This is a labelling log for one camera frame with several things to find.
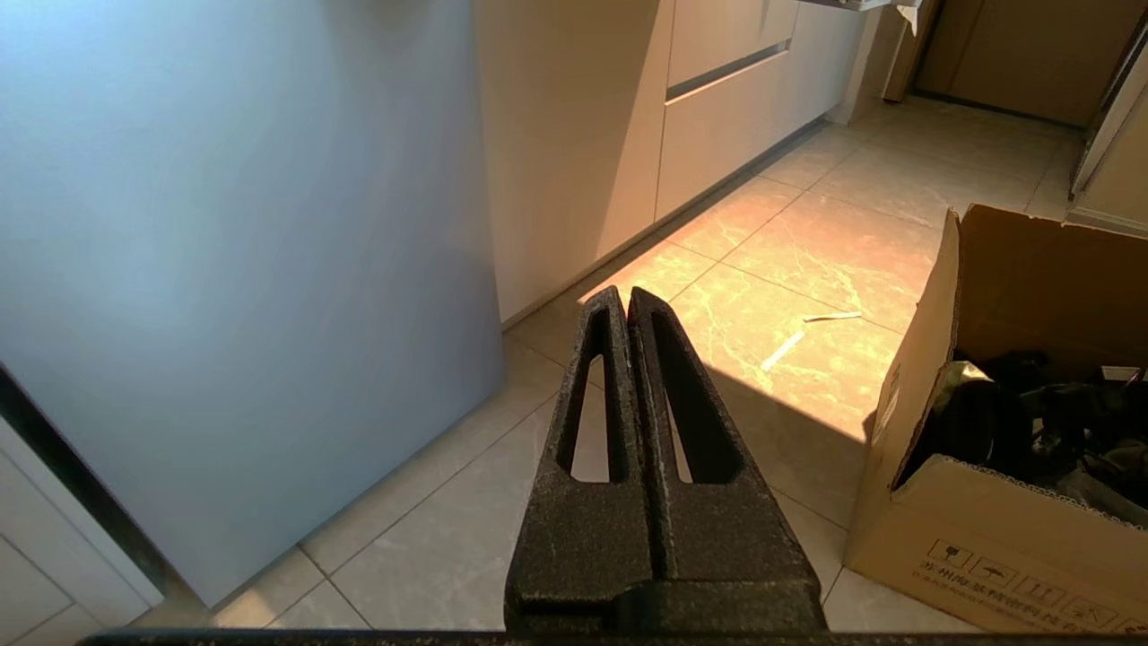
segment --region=tile floor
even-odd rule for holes
[[[678,216],[505,336],[507,384],[215,612],[173,589],[146,626],[498,629],[502,586],[580,301],[616,283],[672,302],[822,582],[838,631],[968,624],[841,568],[866,419],[948,205],[1063,219],[1080,142],[1038,122],[913,99],[827,125]],[[860,318],[802,322],[856,310]],[[762,361],[805,337],[769,371]],[[592,381],[602,384],[600,373]],[[591,388],[582,428],[604,434]],[[580,444],[575,475],[604,476]]]

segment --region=cardboard box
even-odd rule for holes
[[[1148,631],[1148,531],[940,456],[899,483],[955,348],[1042,350],[1065,380],[1148,366],[1146,262],[1148,240],[949,211],[882,388],[848,568],[988,630]]]

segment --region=cabinet drawer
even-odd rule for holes
[[[677,0],[668,85],[785,41],[797,9],[796,0]]]
[[[777,114],[789,60],[789,52],[781,52],[666,104],[658,217],[693,199],[786,134]]]

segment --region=printed symbols on box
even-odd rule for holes
[[[1079,620],[1092,628],[1104,628],[1104,624],[1115,620],[1119,613],[1110,610],[1099,604],[1094,604],[1084,597],[1077,597],[1069,601],[1068,606],[1061,610],[1070,617]]]
[[[1116,626],[1116,632],[1123,632],[1124,635],[1148,633],[1148,622],[1142,622],[1140,620],[1124,620],[1120,625]]]
[[[929,551],[929,555],[955,568],[963,568],[964,565],[969,562],[969,559],[972,558],[972,552],[969,552],[963,547],[945,543],[944,540],[938,540],[933,544],[932,550]]]
[[[983,578],[988,583],[1006,586],[1013,583],[1017,573],[1013,568],[1008,568],[996,561],[993,561],[992,559],[985,559],[982,557],[977,560],[976,565],[972,566],[972,569],[969,570],[969,574],[975,577]]]
[[[1061,600],[1064,599],[1064,594],[1066,594],[1060,587],[1048,585],[1047,583],[1032,577],[1025,577],[1025,579],[1016,586],[1016,592],[1022,597],[1040,601],[1045,606],[1049,607],[1060,604]]]

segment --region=open cardboard box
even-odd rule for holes
[[[882,387],[846,566],[977,626],[1148,631],[1148,531],[933,456],[898,487],[960,348],[1041,350],[1056,376],[1148,366],[1148,240],[974,204],[937,264]]]

